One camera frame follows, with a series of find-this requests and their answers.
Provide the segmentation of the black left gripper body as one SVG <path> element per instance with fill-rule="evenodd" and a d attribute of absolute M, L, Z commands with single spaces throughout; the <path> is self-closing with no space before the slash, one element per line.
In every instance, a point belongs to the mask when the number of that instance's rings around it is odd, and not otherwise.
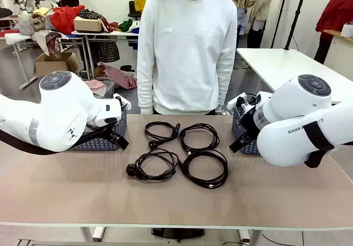
<path fill-rule="evenodd" d="M 111 125 L 114 128 L 114 131 L 120 135 L 123 135 L 120 128 L 123 119 L 123 108 L 121 101 L 111 101 L 106 105 L 106 123 Z"/>

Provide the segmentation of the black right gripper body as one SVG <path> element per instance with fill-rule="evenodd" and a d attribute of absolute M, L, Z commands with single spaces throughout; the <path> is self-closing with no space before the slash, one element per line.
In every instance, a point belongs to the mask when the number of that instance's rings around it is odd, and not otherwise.
<path fill-rule="evenodd" d="M 243 145 L 248 145 L 251 141 L 256 140 L 260 132 L 254 121 L 254 113 L 255 106 L 240 116 L 239 123 L 245 129 L 240 137 L 240 141 Z"/>

